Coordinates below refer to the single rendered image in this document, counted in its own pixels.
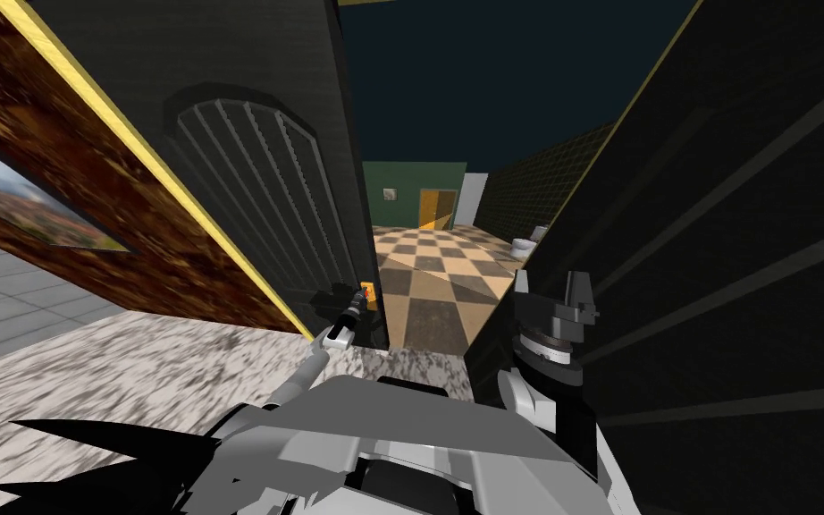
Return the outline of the yellow door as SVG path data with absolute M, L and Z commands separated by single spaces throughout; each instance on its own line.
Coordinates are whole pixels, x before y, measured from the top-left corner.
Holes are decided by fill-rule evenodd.
M 422 189 L 419 198 L 419 228 L 436 231 L 451 229 L 457 194 L 456 190 Z

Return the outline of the landscape picture on wall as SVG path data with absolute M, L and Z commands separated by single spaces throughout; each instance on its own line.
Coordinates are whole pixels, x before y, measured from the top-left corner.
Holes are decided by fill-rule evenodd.
M 46 244 L 128 252 L 120 242 L 0 160 L 0 218 Z

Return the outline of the white door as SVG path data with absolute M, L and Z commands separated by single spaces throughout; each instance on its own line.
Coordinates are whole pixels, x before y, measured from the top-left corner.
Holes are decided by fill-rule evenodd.
M 473 225 L 488 173 L 465 173 L 459 190 L 454 226 Z

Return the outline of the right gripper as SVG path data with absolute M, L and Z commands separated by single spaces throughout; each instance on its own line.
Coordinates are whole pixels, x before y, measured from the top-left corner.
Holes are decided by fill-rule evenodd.
M 584 329 L 595 325 L 600 315 L 587 272 L 568 272 L 565 302 L 528 293 L 529 281 L 525 269 L 516 271 L 514 291 L 515 319 L 519 326 L 543 337 L 582 342 Z

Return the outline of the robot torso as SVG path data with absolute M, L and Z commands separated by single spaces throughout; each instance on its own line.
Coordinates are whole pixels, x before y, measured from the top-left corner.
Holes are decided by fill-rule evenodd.
M 244 405 L 181 502 L 186 515 L 437 515 L 347 483 L 362 460 L 473 495 L 477 515 L 641 515 L 605 442 L 599 476 L 522 415 L 334 376 L 274 410 Z

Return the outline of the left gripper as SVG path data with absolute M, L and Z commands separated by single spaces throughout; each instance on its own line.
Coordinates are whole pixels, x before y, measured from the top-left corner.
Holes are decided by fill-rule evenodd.
M 357 324 L 368 310 L 369 295 L 367 289 L 354 293 L 348 306 L 339 316 L 339 333 L 346 332 L 351 337 L 356 334 Z

